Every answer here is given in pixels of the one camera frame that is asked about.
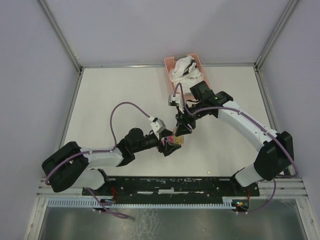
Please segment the glass pill bottle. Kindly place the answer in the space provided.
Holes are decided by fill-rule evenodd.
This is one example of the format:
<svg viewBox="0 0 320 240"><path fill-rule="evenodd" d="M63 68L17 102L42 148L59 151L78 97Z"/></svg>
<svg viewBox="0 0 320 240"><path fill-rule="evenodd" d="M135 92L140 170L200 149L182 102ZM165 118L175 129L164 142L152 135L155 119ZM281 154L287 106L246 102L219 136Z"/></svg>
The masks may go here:
<svg viewBox="0 0 320 240"><path fill-rule="evenodd" d="M178 130L178 128L175 127L173 129L173 131L172 131L173 132L173 134L172 134L172 142L174 144L178 144L178 145L182 146L184 144L184 136L183 135L176 136L177 130Z"/></svg>

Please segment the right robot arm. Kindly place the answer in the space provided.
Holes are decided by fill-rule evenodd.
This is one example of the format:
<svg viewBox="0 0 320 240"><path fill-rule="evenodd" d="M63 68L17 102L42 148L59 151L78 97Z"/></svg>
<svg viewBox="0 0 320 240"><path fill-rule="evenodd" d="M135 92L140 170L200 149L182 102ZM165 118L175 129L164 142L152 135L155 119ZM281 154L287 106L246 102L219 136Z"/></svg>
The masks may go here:
<svg viewBox="0 0 320 240"><path fill-rule="evenodd" d="M297 169L294 162L293 137L287 132L281 133L255 120L246 113L226 92L214 93L205 81L191 87L190 91L195 103L187 106L184 94L178 84L168 103L177 108L176 136L191 134L196 128L196 120L205 116L215 118L229 124L256 149L255 161L238 170L229 183L231 193L236 196L247 191L248 186L261 181L271 181L276 177L285 177L284 170L289 166Z"/></svg>

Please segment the pink pill organizer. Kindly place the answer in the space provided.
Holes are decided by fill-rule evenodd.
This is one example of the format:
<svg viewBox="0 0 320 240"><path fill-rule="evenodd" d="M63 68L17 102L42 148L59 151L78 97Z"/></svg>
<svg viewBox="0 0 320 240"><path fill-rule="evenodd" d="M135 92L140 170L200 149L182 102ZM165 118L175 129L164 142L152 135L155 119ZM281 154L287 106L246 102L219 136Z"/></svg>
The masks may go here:
<svg viewBox="0 0 320 240"><path fill-rule="evenodd" d="M162 138L162 144L164 148L175 147L176 143L172 135Z"/></svg>

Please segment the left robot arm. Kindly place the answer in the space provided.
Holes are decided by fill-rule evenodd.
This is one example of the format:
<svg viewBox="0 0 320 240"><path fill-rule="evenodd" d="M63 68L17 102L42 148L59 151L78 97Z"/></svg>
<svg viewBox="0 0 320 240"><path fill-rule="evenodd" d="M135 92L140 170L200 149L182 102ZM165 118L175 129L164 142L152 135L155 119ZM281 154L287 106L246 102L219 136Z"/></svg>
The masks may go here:
<svg viewBox="0 0 320 240"><path fill-rule="evenodd" d="M45 184L55 193L70 187L83 187L106 195L111 189L104 167L123 167L135 160L135 154L156 148L165 157L182 146L171 140L172 131L165 129L164 137L150 132L145 135L140 128L131 129L113 149L80 147L75 141L68 142L41 165Z"/></svg>

